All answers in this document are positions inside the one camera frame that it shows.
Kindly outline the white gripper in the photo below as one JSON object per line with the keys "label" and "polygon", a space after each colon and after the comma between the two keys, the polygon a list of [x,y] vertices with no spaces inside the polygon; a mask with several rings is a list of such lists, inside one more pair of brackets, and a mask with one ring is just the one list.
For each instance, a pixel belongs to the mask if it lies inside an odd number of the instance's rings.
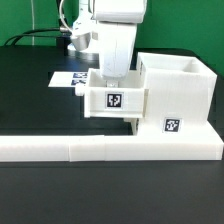
{"label": "white gripper", "polygon": [[136,24],[98,23],[100,75],[105,80],[124,80],[130,69]]}

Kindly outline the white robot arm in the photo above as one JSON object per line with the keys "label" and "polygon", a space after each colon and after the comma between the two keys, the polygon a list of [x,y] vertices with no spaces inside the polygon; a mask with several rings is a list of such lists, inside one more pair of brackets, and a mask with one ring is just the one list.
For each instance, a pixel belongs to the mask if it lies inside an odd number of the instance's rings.
{"label": "white robot arm", "polygon": [[59,3],[59,18],[75,50],[83,52],[97,43],[100,75],[105,80],[123,80],[130,69],[147,0],[79,0],[80,14],[72,26],[65,21],[64,2]]}

